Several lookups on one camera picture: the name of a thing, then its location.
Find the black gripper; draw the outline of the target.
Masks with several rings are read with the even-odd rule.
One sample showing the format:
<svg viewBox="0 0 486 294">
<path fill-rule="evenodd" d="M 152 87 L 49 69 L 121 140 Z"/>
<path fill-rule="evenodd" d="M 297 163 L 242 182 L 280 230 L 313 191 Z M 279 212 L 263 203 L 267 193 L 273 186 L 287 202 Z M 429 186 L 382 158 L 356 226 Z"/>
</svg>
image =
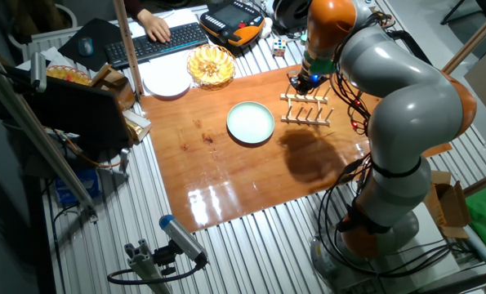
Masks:
<svg viewBox="0 0 486 294">
<path fill-rule="evenodd" d="M 290 85 L 294 88 L 295 95 L 306 95 L 311 88 L 319 87 L 322 83 L 322 77 L 319 74 L 305 74 L 302 72 L 293 72 L 289 75 Z"/>
</svg>

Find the person bare hand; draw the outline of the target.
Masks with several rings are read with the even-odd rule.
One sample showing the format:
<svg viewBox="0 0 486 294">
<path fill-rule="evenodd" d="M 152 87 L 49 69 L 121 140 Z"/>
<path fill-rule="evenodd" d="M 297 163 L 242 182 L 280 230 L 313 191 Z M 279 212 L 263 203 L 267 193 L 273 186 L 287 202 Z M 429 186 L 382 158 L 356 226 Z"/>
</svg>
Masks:
<svg viewBox="0 0 486 294">
<path fill-rule="evenodd" d="M 152 41 L 162 43 L 170 41 L 171 32 L 164 19 L 154 16 L 146 9 L 141 10 L 136 18 Z"/>
</svg>

